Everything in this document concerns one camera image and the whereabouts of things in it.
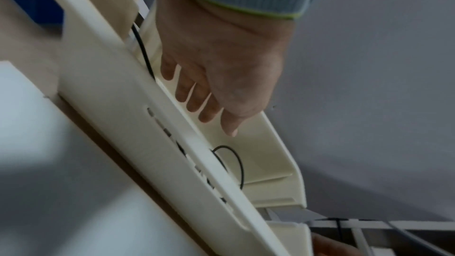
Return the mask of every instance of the cream plastic tray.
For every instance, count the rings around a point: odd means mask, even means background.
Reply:
[[[143,60],[136,44],[125,44],[138,13],[135,0],[56,1],[65,11],[59,93],[215,253],[312,255],[306,225],[267,223],[256,210],[306,206],[298,167],[265,114],[246,122],[237,137],[231,138],[222,133],[219,121],[203,125],[196,114],[187,113],[174,100],[175,82],[163,81],[159,74],[161,50],[154,7],[140,33],[156,82],[139,64],[138,59]],[[232,156],[220,151],[226,172],[211,152],[221,144],[233,147],[242,158],[243,191],[238,187],[238,167]]]

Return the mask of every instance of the white wall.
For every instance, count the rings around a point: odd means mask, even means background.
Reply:
[[[455,0],[316,0],[268,109],[309,208],[455,219],[454,75]]]

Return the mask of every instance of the finger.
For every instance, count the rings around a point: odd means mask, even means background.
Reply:
[[[161,75],[164,79],[172,80],[172,78],[174,78],[176,66],[177,62],[163,52],[163,55],[161,56]]]
[[[221,128],[223,128],[224,133],[227,135],[235,137],[237,135],[237,128],[245,119],[224,109],[223,114],[221,114]]]
[[[221,105],[212,94],[210,95],[209,100],[207,100],[204,109],[199,114],[199,121],[203,123],[210,122],[220,111]]]
[[[177,89],[175,90],[175,98],[177,101],[185,102],[190,94],[190,90],[194,85],[194,81],[188,77],[185,71],[180,70],[179,82],[177,84]]]
[[[186,104],[186,109],[189,112],[198,111],[209,94],[209,88],[196,83],[193,92],[191,93],[190,100],[188,100],[188,103]]]

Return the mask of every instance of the white table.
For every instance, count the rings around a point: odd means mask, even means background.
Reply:
[[[8,62],[0,62],[0,255],[205,253]]]

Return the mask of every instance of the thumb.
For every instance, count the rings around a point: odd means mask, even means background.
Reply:
[[[221,114],[221,127],[223,128],[224,133],[235,137],[237,135],[237,128],[245,120],[245,117],[239,117],[224,109]]]

